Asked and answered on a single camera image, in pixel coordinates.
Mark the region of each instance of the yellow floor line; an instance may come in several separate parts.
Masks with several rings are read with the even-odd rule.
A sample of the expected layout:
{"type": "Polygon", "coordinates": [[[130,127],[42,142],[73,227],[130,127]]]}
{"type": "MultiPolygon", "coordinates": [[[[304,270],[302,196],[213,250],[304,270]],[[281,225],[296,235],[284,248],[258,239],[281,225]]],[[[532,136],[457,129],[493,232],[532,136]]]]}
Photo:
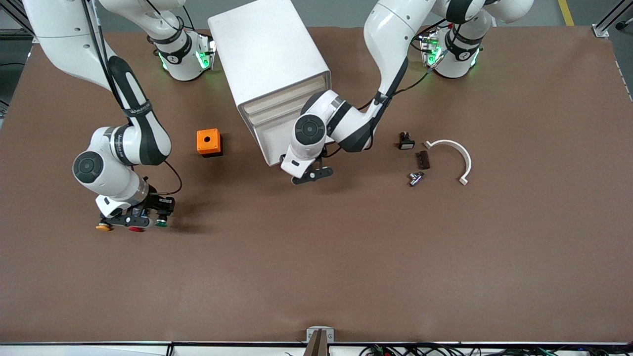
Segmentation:
{"type": "Polygon", "coordinates": [[[569,6],[567,6],[567,0],[558,0],[558,6],[560,6],[560,11],[563,13],[563,18],[565,19],[565,25],[573,26],[572,13],[569,12],[569,6]]]}

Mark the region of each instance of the brown tabletop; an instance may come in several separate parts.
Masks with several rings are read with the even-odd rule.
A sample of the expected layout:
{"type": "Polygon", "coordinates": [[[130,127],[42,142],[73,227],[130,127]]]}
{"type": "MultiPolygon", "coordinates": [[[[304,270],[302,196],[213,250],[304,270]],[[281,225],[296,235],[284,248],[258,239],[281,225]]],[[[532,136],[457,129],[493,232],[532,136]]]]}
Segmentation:
{"type": "MultiPolygon", "coordinates": [[[[379,74],[362,29],[310,31],[356,106],[379,74]]],[[[180,172],[167,229],[95,230],[72,162],[125,122],[110,93],[34,46],[0,131],[0,340],[630,341],[633,120],[611,43],[586,27],[494,28],[464,78],[397,96],[371,151],[293,186],[268,167],[222,72],[177,82],[145,34],[108,34],[154,104],[180,172]],[[201,158],[219,128],[225,156],[201,158]],[[415,150],[394,147],[407,130],[415,150]],[[454,139],[473,158],[430,150],[454,139]]],[[[403,85],[423,73],[418,55],[403,85]]],[[[143,167],[158,189],[169,169],[143,167]]]]}

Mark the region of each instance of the white box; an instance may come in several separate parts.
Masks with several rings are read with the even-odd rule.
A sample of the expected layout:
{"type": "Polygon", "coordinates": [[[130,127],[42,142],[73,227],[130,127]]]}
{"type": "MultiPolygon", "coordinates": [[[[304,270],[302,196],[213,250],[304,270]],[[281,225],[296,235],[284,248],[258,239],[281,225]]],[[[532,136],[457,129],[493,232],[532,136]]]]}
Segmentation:
{"type": "Polygon", "coordinates": [[[267,164],[278,164],[305,102],[331,88],[330,69],[291,0],[257,0],[208,24],[235,105],[267,164]]]}

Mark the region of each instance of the orange cube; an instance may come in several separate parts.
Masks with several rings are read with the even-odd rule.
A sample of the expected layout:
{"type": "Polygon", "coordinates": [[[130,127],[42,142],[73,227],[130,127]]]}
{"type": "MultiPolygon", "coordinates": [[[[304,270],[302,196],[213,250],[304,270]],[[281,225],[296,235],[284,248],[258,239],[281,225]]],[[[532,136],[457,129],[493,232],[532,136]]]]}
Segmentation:
{"type": "Polygon", "coordinates": [[[200,130],[196,137],[197,151],[202,157],[222,156],[222,135],[218,129],[200,130]]]}

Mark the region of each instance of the silver metal fitting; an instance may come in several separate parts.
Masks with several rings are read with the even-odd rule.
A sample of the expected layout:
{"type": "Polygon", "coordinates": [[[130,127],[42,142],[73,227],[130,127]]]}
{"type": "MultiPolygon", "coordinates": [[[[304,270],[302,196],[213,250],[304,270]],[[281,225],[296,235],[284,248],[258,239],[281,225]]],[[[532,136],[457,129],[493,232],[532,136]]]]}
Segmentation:
{"type": "Polygon", "coordinates": [[[409,182],[409,187],[415,187],[418,183],[424,179],[424,173],[422,172],[413,172],[409,175],[411,181],[409,182]]]}

